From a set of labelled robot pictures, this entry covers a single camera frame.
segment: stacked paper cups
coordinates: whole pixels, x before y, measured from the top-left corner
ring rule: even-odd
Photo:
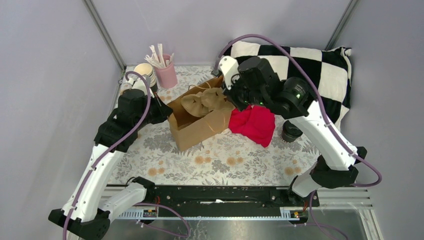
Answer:
[[[150,89],[154,93],[158,91],[158,85],[156,84],[157,78],[156,78],[156,74],[155,74],[155,71],[153,70],[152,65],[150,65],[149,63],[138,64],[135,67],[134,72],[136,72],[140,75],[147,75],[148,78],[150,78]]]

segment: metal frame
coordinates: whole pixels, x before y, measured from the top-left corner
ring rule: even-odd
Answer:
[[[374,210],[360,209],[358,212],[363,228],[365,229],[366,237],[371,240],[384,240]]]
[[[320,210],[373,210],[370,195],[365,187],[338,187],[317,190]],[[300,207],[284,207],[285,210],[301,210]]]
[[[90,13],[91,18],[97,27],[98,31],[100,32],[100,35],[102,36],[104,42],[106,43],[107,47],[110,50],[110,53],[112,53],[113,58],[115,59],[116,63],[118,64],[119,68],[122,71],[125,71],[125,63],[122,59],[117,47],[115,46],[114,42],[112,41],[111,36],[108,33],[108,30],[106,29],[105,25],[103,24],[102,19],[100,18],[99,13],[97,12],[96,6],[94,5],[92,0],[82,0],[85,7],[87,8],[87,11]]]
[[[67,231],[67,238],[66,238],[67,240],[84,240],[84,239],[82,239],[81,237],[79,237],[79,236],[77,236],[77,235],[75,235],[75,234],[73,234],[72,232],[70,232],[70,231]]]
[[[350,0],[349,4],[346,7],[346,10],[344,10],[344,13],[340,18],[340,21],[338,22],[337,26],[334,29],[334,32],[332,33],[327,43],[327,46],[325,46],[325,50],[328,51],[334,48],[335,44],[337,43],[340,36],[342,35],[343,30],[345,29],[346,25],[351,19],[351,16],[353,15],[360,1],[361,0]]]

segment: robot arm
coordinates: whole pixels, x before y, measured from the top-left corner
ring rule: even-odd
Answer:
[[[223,75],[223,93],[239,111],[248,105],[268,108],[289,120],[283,126],[288,133],[293,133],[288,134],[288,139],[294,141],[304,133],[320,151],[317,163],[297,176],[289,191],[305,198],[319,187],[333,189],[355,182],[358,175],[354,167],[356,159],[340,145],[324,122],[317,96],[304,79],[291,77],[280,81],[268,60],[257,56],[240,65],[234,58],[224,56],[214,74]],[[336,134],[353,153],[365,157],[365,148],[351,144],[337,129]]]
[[[111,222],[136,203],[153,202],[155,184],[144,178],[135,178],[124,190],[101,202],[102,193],[118,162],[128,151],[131,144],[137,139],[138,133],[134,131],[128,138],[121,142],[114,150],[108,152],[101,162],[92,169],[92,165],[100,155],[110,146],[126,135],[141,119],[147,105],[146,87],[142,81],[137,81],[132,89],[128,89],[118,99],[115,108],[107,121],[98,128],[95,136],[95,145],[92,149],[90,160],[72,196],[62,209],[50,212],[48,219],[64,227],[65,219],[71,212],[67,230],[83,239],[99,240],[106,234]],[[146,118],[138,129],[147,124],[158,124],[168,119],[172,109],[165,105],[159,97],[151,93],[150,108]],[[84,184],[77,203],[73,206],[80,186]]]

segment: floral tablecloth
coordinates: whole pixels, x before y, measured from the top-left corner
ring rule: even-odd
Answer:
[[[165,103],[185,93],[189,85],[212,77],[210,66],[176,66],[175,70],[178,84],[171,89],[159,87],[157,92]],[[129,87],[123,83],[120,91]],[[314,164],[319,152],[304,135],[284,143],[283,122],[275,116],[276,128],[266,148],[227,129],[184,152],[178,150],[167,121],[149,124],[138,132],[108,183],[125,184],[129,178],[141,176],[157,185],[288,186]]]

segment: beige cloth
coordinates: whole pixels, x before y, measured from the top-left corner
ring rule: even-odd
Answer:
[[[201,118],[213,110],[233,108],[220,87],[213,87],[181,98],[182,107],[192,116]]]

